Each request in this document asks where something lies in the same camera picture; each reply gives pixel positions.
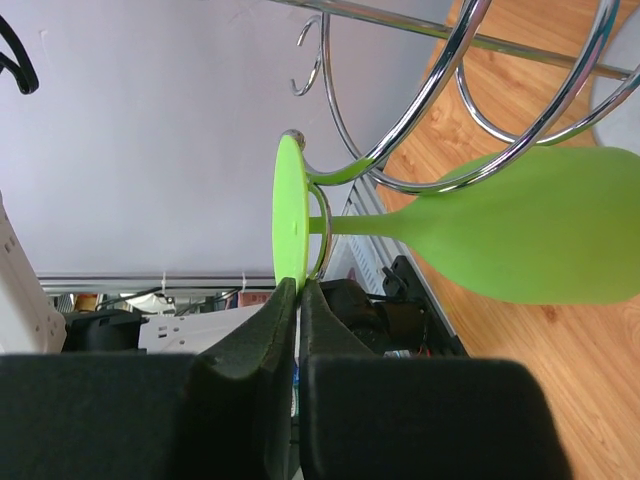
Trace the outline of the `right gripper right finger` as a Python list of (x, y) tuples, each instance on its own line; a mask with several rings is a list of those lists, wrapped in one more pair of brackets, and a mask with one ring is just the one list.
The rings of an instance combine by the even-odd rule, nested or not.
[(569, 479), (543, 390), (521, 364), (374, 354), (301, 296), (300, 463), (308, 479)]

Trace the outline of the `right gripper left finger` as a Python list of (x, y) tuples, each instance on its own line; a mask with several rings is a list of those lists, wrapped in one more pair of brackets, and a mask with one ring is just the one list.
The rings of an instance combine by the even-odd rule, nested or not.
[(283, 479), (296, 283), (204, 352), (1, 359), (5, 479)]

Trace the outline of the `green wine glass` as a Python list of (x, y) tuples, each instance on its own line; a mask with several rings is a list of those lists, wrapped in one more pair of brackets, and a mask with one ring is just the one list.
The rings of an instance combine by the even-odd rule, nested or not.
[(535, 147), (455, 193), (382, 215), (315, 217), (303, 154), (290, 136), (275, 163), (277, 279), (303, 286), (309, 238), (396, 239), (454, 283), (504, 302), (609, 304), (639, 292), (639, 158), (614, 147)]

